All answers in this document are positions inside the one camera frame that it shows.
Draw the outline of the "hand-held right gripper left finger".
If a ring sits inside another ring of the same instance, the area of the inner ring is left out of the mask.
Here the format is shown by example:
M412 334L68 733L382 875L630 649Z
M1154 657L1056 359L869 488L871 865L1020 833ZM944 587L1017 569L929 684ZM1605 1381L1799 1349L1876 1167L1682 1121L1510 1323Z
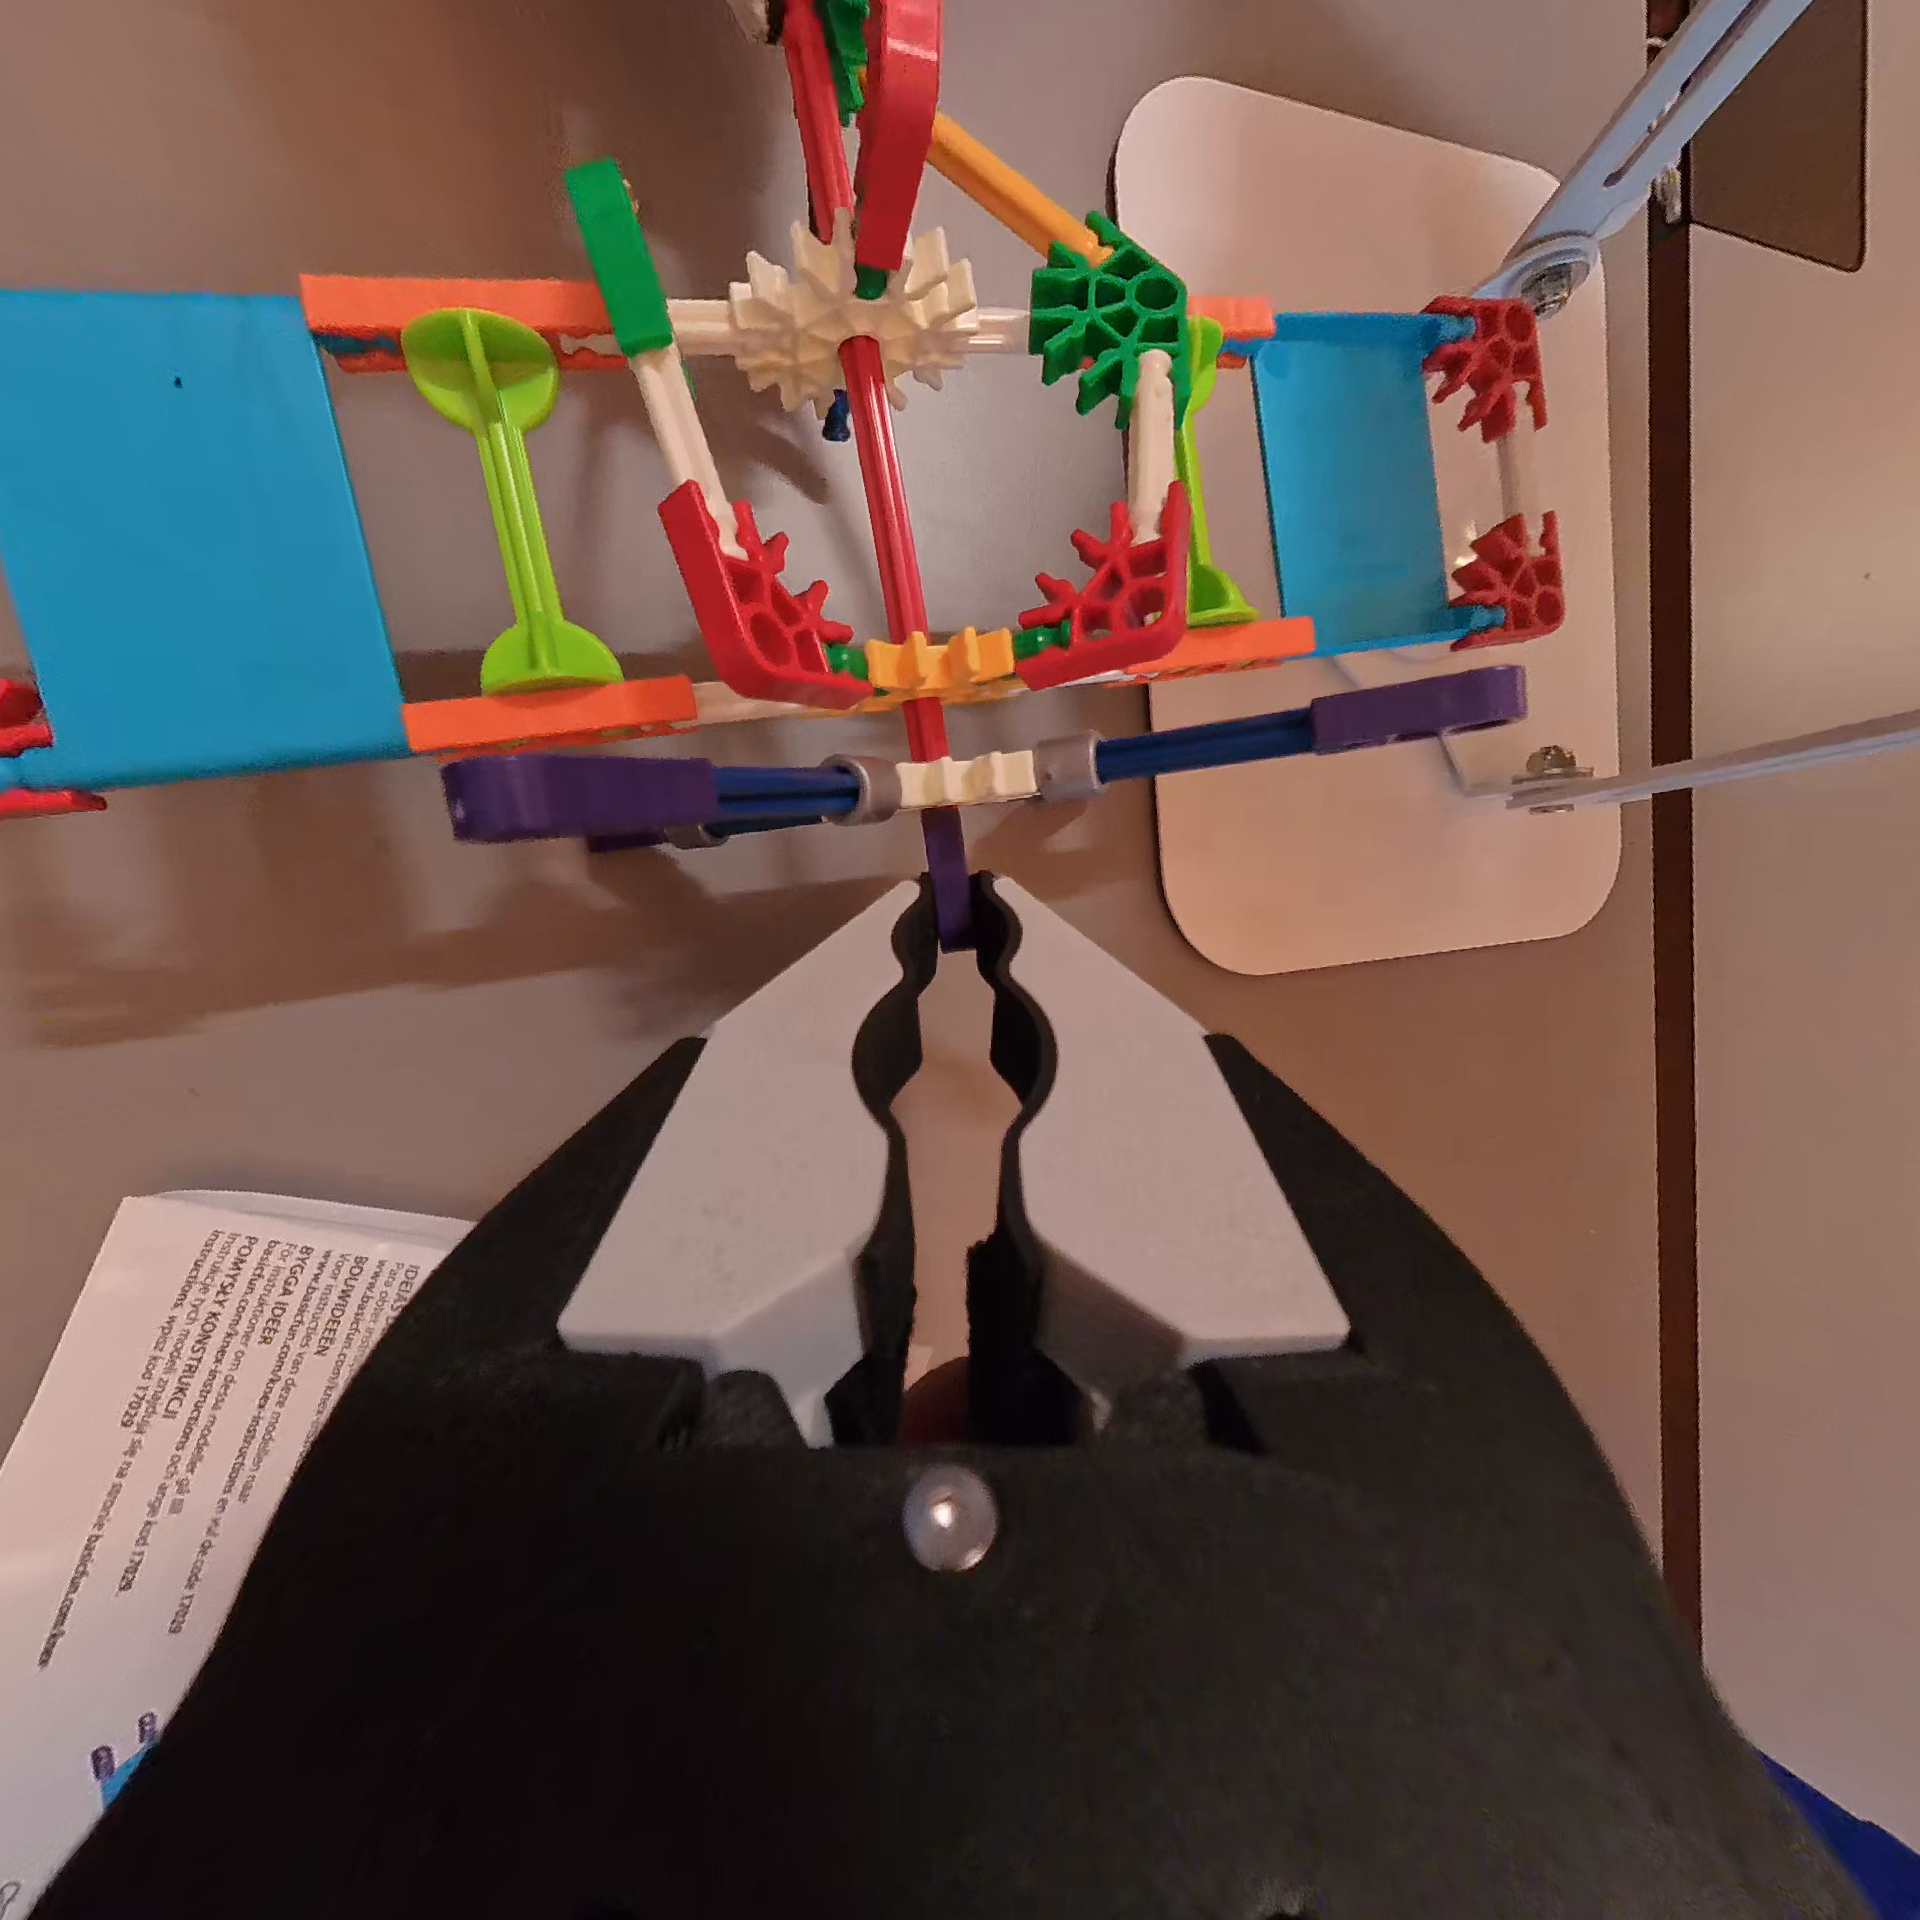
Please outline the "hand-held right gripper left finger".
M896 1100L940 966L900 883L717 1020L559 1313L578 1353L772 1379L813 1447L896 1433L916 1239Z

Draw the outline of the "colourful construction toy airplane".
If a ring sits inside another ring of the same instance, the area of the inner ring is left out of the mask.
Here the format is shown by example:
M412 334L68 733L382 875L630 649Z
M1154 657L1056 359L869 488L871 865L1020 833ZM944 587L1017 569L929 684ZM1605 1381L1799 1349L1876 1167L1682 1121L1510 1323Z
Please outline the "colourful construction toy airplane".
M1190 416L1207 555L1256 621L1329 613L1308 653L1334 655L1560 627L1557 516L1534 510L1524 465L1546 422L1536 320L1593 269L1602 222L1584 167L1484 286L1412 315L1190 296L1228 337ZM967 359L1024 347L1041 252L937 171L908 230L941 230L972 268L988 345ZM324 355L404 372L472 436L511 601L472 699L400 692ZM855 639L894 637L853 436L724 357L682 365L722 491L785 541L788 587L825 584ZM625 679L566 619L526 446L564 368L629 371L593 277L4 289L4 572L33 670L4 680L4 819L130 787L482 756L501 733L722 767L910 760L903 711Z

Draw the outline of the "blue plastic bin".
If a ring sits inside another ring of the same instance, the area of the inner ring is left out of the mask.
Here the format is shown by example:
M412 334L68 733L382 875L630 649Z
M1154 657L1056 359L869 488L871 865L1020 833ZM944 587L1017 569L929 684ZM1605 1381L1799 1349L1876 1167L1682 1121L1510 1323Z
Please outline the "blue plastic bin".
M1788 1795L1812 1833L1846 1870L1878 1917L1918 1917L1918 1853L1871 1820L1849 1812L1828 1795L1759 1753L1766 1775Z

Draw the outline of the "white instruction booklet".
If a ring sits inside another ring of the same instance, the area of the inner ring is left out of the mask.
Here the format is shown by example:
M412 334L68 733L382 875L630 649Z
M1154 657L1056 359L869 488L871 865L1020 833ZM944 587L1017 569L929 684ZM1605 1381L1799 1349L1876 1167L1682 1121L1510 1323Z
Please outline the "white instruction booklet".
M152 1751L302 1454L469 1228L252 1191L120 1203L4 1457L4 1915Z

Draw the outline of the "white metal stand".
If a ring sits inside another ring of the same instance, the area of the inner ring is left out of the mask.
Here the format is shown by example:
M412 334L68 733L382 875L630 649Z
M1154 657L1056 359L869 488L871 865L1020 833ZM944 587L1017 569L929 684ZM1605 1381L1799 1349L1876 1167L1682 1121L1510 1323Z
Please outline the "white metal stand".
M1645 4L1298 4L1346 17L1376 67L1359 111L1303 102L1329 87L1216 77L1151 87L1111 165L1119 225L1199 296L1281 315L1407 313L1463 292L1640 72ZM1565 937L1615 887L1613 806L1506 808L1528 751L1558 744L1620 769L1624 692L1642 679L1647 505L1642 284L1613 239L1573 315L1543 325L1550 428L1537 503L1558 512L1568 619L1521 646L1449 655L1441 641L1308 655L1225 679L1173 679L1151 729L1294 708L1356 685L1477 665L1526 671L1526 716L1447 741L1239 763L1154 783L1159 878L1176 929L1248 976Z

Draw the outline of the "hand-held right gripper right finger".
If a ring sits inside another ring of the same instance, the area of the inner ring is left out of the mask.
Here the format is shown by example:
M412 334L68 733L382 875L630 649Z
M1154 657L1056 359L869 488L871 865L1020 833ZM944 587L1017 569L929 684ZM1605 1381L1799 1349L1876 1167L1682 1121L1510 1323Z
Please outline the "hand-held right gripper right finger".
M973 934L1017 1100L967 1256L973 1438L1066 1445L1197 1363L1343 1345L1208 1032L1017 883L975 875Z

